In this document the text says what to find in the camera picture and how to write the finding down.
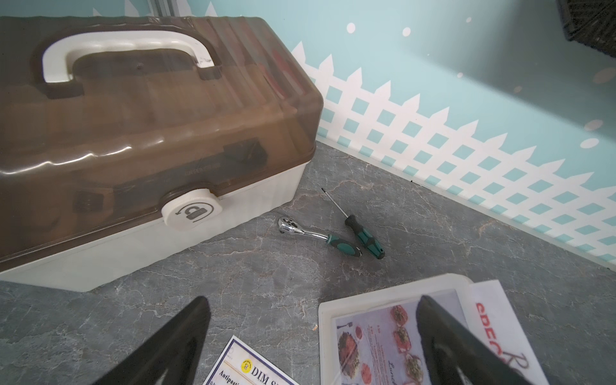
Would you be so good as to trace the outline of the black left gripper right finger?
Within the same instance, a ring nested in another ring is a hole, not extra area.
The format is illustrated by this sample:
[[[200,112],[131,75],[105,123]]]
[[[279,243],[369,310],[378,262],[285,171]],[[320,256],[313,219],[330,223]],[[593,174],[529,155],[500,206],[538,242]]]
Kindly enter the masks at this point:
[[[420,298],[415,317],[432,384],[529,385],[428,295]]]

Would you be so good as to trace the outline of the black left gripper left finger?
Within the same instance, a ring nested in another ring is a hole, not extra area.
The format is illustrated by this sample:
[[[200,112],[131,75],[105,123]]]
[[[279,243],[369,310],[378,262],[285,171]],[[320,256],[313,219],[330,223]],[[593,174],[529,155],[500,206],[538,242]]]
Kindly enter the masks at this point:
[[[211,319],[198,296],[96,384],[192,384]]]

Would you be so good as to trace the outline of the restaurant special menu sheet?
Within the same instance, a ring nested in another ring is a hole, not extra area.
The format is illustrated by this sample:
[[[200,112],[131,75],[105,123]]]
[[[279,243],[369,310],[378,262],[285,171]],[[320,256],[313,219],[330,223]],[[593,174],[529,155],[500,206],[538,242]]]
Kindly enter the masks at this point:
[[[427,295],[513,372],[548,382],[497,280],[443,274],[319,306],[323,384],[429,384],[416,315]]]

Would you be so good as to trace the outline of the clear acrylic menu holder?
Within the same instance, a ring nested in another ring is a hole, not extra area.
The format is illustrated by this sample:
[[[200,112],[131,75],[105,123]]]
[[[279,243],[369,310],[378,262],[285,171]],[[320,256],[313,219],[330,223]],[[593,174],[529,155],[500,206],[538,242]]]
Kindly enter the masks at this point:
[[[428,295],[474,335],[472,281],[442,274],[319,306],[322,384],[429,384],[415,313]]]

